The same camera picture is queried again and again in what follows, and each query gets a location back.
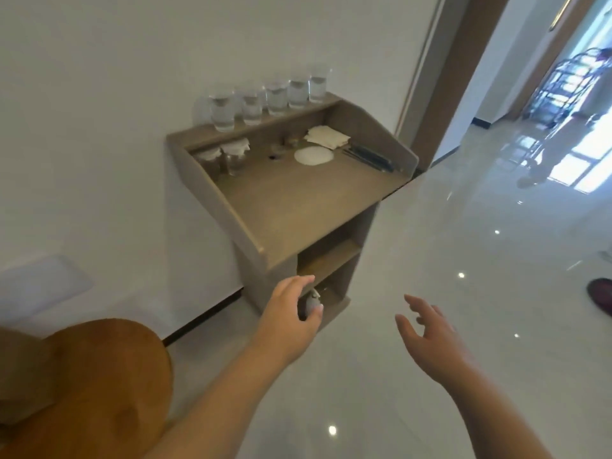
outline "metal rack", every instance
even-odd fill
[[[553,128],[568,117],[612,62],[599,48],[560,61],[544,78],[524,108],[523,118]]]

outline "glossy tile floor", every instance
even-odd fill
[[[474,457],[397,335],[404,292],[444,309],[558,459],[610,457],[612,319],[585,286],[612,277],[612,117],[567,126],[547,140],[530,122],[472,128],[382,203],[351,306],[272,387],[240,458]],[[174,416],[256,324],[238,301],[170,347]]]

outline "water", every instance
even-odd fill
[[[287,87],[266,87],[268,111],[271,115],[283,115],[287,111]]]
[[[242,118],[247,125],[257,125],[261,123],[262,106],[259,97],[242,97]]]
[[[287,96],[289,107],[305,107],[308,102],[308,80],[290,80]]]
[[[321,103],[327,93],[327,77],[310,77],[310,101]]]
[[[210,97],[210,116],[219,132],[234,130],[234,107],[231,97]]]

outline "small bottle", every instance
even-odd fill
[[[194,157],[212,181],[217,182],[221,174],[221,148],[217,147],[212,150],[203,151],[195,154]]]
[[[247,158],[245,152],[250,149],[249,140],[233,141],[225,145],[221,145],[223,153],[225,153],[225,164],[228,168],[230,176],[239,176],[244,170],[244,163]]]

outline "white cotton pad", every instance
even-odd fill
[[[318,166],[333,159],[333,151],[322,146],[309,146],[295,152],[295,161],[305,166]]]

